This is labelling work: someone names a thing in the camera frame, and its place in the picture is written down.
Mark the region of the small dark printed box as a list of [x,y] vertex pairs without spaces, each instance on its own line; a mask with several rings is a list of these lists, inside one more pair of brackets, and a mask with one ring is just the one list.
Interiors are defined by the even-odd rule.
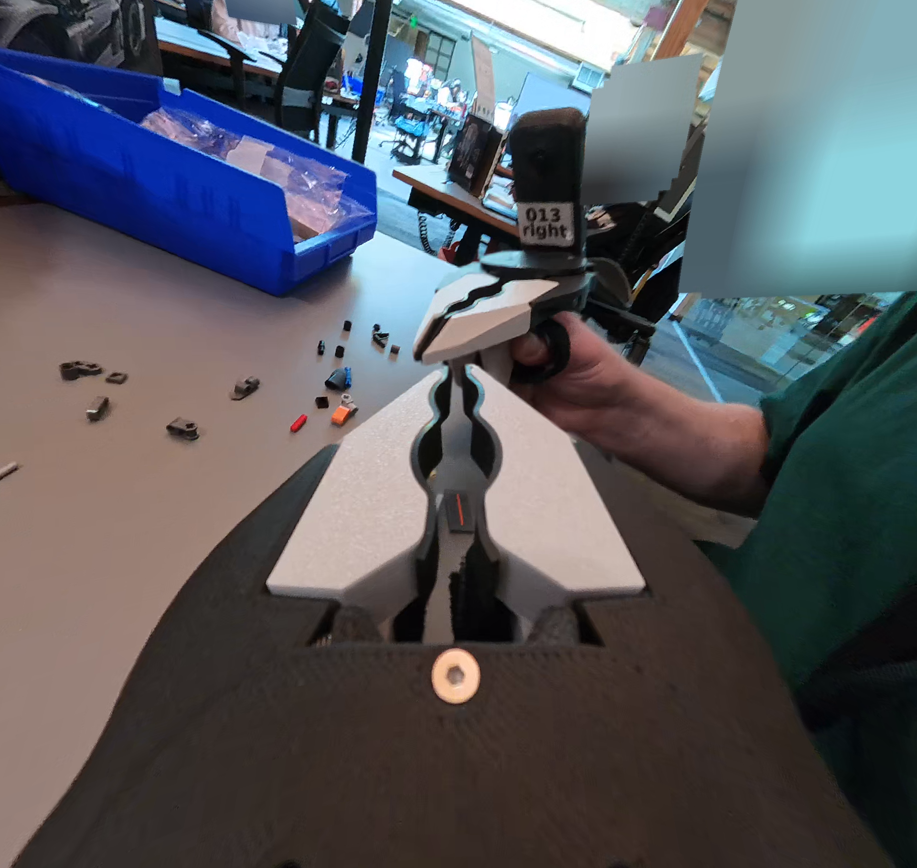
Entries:
[[487,120],[466,117],[449,162],[448,181],[482,199],[499,161],[504,137],[504,132]]

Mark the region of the pile of clear plastic bags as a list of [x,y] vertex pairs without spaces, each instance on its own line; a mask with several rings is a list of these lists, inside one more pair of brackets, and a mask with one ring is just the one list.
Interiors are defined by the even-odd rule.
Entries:
[[264,140],[237,135],[173,107],[156,109],[140,124],[280,186],[296,242],[332,232],[350,220],[366,220],[371,216],[369,209],[344,193],[348,175],[337,167]]

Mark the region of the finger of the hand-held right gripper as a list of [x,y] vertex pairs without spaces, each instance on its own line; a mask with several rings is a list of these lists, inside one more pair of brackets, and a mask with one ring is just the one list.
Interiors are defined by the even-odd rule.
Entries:
[[424,365],[446,363],[525,334],[531,327],[533,304],[554,295],[560,287],[555,279],[509,281],[518,285],[518,301],[491,314],[462,313],[448,319],[433,319],[432,298],[416,333],[415,361]]
[[438,289],[432,300],[432,318],[448,319],[458,314],[485,315],[515,304],[518,285],[489,273],[470,273]]

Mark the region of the black metal post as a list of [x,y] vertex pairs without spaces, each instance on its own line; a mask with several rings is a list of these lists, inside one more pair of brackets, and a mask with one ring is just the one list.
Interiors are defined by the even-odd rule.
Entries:
[[351,159],[363,164],[373,126],[376,95],[384,63],[384,52],[394,0],[374,0],[373,20],[365,58],[360,105],[354,126]]

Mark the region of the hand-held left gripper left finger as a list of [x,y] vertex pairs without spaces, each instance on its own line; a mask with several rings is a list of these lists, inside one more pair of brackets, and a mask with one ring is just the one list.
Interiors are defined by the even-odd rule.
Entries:
[[267,578],[272,596],[355,608],[421,640],[438,574],[448,371],[424,377],[335,445]]

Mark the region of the wooden desk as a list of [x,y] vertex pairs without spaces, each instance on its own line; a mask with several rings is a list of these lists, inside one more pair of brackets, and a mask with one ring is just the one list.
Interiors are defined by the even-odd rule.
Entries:
[[409,187],[408,205],[419,215],[446,217],[459,229],[464,228],[455,252],[455,266],[479,259],[482,238],[498,248],[520,249],[515,221],[486,208],[479,198],[448,180],[437,166],[403,166],[394,169],[392,177]]
[[[215,32],[164,18],[155,19],[155,29],[160,51],[169,59],[190,60],[194,68],[208,70],[209,78],[182,75],[180,81],[184,85],[207,86],[232,93],[239,108],[245,108],[252,100],[273,103],[287,54],[279,57],[261,50],[248,50]],[[322,110],[355,115],[359,102],[358,97],[345,96],[340,90],[333,91],[325,85]]]

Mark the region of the dark printed cardboard box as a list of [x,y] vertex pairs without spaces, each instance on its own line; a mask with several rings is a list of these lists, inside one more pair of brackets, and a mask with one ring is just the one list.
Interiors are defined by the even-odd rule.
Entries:
[[1,46],[161,75],[154,0],[1,0]]

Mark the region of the black office chair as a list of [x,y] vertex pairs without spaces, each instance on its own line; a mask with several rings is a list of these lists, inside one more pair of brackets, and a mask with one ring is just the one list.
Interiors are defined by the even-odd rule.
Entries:
[[286,61],[274,90],[273,117],[281,129],[318,142],[325,83],[350,21],[338,0],[296,1],[304,23],[288,35]]

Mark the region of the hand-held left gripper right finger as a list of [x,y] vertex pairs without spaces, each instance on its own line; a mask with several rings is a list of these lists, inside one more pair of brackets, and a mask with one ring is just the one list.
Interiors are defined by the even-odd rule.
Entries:
[[470,456],[484,477],[466,555],[466,638],[510,640],[547,610],[647,589],[574,441],[466,366]]

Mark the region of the person's right hand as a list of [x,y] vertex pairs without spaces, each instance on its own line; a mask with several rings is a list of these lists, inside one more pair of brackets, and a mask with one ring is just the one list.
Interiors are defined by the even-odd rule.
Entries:
[[693,400],[629,364],[576,315],[554,320],[569,358],[554,376],[511,390],[567,433],[613,455],[640,457],[661,444],[658,431],[680,425]]

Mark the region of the large blue storage bin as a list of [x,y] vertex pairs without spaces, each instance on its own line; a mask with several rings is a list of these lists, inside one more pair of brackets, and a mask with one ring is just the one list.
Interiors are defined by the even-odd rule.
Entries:
[[[352,255],[377,227],[373,171],[144,73],[3,49],[2,176],[29,195],[272,296]],[[362,213],[296,242],[281,186],[141,125],[174,107],[338,169]]]

